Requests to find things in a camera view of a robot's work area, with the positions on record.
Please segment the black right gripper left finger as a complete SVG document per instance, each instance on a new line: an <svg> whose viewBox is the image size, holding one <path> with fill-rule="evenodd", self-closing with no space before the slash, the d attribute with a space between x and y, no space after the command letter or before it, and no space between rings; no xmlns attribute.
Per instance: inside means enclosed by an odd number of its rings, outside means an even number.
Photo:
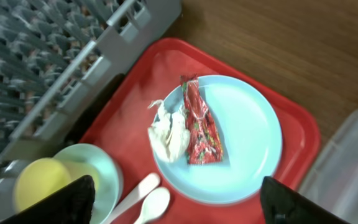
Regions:
<svg viewBox="0 0 358 224"><path fill-rule="evenodd" d="M96 190L84 175L0 224L90 224Z"/></svg>

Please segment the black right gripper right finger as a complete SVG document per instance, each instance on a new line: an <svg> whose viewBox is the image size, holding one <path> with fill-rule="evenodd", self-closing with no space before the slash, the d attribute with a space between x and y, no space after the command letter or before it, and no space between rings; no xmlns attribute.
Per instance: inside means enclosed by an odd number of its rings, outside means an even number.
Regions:
<svg viewBox="0 0 358 224"><path fill-rule="evenodd" d="M269 176L260 188L260 204L266 224L348 224Z"/></svg>

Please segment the yellow plastic cup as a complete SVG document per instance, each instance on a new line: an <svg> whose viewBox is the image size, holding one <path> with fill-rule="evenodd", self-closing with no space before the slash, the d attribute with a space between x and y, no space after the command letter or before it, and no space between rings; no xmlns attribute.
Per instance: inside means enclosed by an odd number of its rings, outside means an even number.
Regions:
<svg viewBox="0 0 358 224"><path fill-rule="evenodd" d="M35 205L71 182L67 168L53 158L38 159L19 174L14 186L16 212Z"/></svg>

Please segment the light blue small bowl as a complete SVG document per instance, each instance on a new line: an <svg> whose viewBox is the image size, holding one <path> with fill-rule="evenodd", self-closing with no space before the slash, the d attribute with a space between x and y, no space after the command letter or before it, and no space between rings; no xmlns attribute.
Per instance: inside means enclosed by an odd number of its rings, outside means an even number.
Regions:
<svg viewBox="0 0 358 224"><path fill-rule="evenodd" d="M122 194L122 172L102 149L92 144L74 144L56 155L67 169L72 180L90 175L96 196L90 223L104 223L117 205Z"/></svg>

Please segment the red snack wrapper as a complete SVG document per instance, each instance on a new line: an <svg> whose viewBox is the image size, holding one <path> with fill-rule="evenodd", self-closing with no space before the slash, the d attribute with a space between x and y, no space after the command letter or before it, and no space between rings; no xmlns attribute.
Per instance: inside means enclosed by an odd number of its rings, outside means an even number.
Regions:
<svg viewBox="0 0 358 224"><path fill-rule="evenodd" d="M182 75L181 89L185 107L186 128L190 143L186 150L189 165L204 165L223 160L223 145L209 107L200 93L196 75Z"/></svg>

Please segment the white napkin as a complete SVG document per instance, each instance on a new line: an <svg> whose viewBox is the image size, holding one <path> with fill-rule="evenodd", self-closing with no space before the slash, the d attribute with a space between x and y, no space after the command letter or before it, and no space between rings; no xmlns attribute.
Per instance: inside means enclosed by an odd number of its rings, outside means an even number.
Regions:
<svg viewBox="0 0 358 224"><path fill-rule="evenodd" d="M158 121L147 129L152 150L167 163L179 160L187 150L191 133L186 127L186 109L183 105L174 113L165 109L163 100L151 102L148 109L158 106Z"/></svg>

